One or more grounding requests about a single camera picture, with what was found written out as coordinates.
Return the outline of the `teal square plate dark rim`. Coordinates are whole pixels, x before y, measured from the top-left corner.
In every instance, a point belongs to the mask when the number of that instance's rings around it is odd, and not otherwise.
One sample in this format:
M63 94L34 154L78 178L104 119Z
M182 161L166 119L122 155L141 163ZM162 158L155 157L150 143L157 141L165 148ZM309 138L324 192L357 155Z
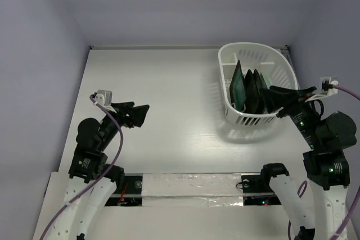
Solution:
M237 110L237 111L243 111L246 101L246 92L244 87L244 76L241 69L241 63L238 60L231 83L229 86L229 93L230 93L230 99L231 99L231 105Z

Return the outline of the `pale green rectangular berry plate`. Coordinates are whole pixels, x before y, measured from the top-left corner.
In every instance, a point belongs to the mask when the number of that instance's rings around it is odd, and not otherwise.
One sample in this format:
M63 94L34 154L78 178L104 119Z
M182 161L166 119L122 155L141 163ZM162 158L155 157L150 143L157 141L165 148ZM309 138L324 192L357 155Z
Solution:
M260 73L260 78L261 78L263 84L267 88L269 88L271 86L271 82L270 82L269 78L266 75L264 75L263 73Z

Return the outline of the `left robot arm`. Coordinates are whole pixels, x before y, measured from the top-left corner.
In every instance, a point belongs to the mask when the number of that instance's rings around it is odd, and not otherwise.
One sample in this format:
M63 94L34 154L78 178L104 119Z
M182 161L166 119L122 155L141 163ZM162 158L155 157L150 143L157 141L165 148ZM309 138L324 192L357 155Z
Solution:
M115 161L107 162L105 149L116 135L123 143L122 128L143 125L149 105L134 102L92 103L105 113L98 121L87 118L78 125L77 146L69 168L69 181L61 210L48 239L88 239L101 210L114 192L124 187L125 174Z

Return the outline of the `black floral square plate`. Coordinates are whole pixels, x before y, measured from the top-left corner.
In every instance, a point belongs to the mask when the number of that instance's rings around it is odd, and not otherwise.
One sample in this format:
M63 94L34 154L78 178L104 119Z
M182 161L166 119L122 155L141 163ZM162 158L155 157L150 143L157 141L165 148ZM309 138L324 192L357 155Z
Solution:
M258 107L258 92L254 74L251 70L248 70L245 75L244 87L246 93L245 113L255 114Z
M256 87L258 90L258 108L256 110L256 113L263 114L266 107L265 107L263 96L262 96L260 90L263 88L267 89L267 85L263 78L263 75L257 69L254 70L253 75L254 75L255 84L256 84Z

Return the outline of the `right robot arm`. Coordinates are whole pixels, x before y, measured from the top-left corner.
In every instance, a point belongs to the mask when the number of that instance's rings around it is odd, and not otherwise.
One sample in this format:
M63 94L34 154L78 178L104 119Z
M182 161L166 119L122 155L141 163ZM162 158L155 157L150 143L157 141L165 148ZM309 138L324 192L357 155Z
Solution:
M350 208L346 197L350 185L350 167L344 155L356 144L357 127L353 119L340 111L328 117L317 112L315 87L295 90L276 86L260 89L265 107L278 118L289 117L310 150L303 153L308 184L312 189L314 216L310 216L284 164L263 166L259 184L273 190L292 225L295 239L347 239L346 227L359 201L356 195Z

